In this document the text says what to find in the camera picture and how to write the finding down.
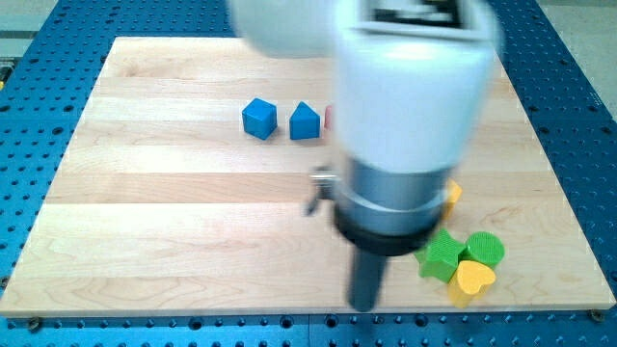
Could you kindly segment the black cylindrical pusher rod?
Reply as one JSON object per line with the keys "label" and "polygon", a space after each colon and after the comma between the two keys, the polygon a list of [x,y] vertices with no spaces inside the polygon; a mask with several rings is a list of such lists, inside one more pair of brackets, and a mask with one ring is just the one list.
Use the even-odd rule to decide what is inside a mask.
{"label": "black cylindrical pusher rod", "polygon": [[385,256],[354,250],[347,293],[353,309],[368,312],[375,307],[387,262]]}

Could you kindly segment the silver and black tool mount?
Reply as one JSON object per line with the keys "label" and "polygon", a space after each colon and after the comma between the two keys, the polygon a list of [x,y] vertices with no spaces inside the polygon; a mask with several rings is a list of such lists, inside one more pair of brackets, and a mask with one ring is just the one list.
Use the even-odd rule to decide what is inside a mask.
{"label": "silver and black tool mount", "polygon": [[320,201],[333,203],[332,221],[358,249],[382,256],[412,253],[428,242],[443,218],[450,169],[393,173],[345,156],[310,174],[315,195],[305,213]]}

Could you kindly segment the yellow block behind arm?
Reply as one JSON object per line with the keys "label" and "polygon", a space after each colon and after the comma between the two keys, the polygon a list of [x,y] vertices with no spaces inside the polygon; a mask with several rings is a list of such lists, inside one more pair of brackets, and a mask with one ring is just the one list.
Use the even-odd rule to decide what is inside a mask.
{"label": "yellow block behind arm", "polygon": [[462,196],[462,187],[453,179],[449,178],[446,182],[447,196],[443,208],[443,218],[447,219],[454,209],[455,204]]}

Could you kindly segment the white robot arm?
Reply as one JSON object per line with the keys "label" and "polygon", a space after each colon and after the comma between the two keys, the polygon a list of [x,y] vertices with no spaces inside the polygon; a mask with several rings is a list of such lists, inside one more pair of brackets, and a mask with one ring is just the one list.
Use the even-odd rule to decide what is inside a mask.
{"label": "white robot arm", "polygon": [[311,175],[355,247],[347,299],[374,308],[392,256],[443,219],[501,33],[483,1],[230,0],[233,30],[271,58],[332,57],[331,162]]}

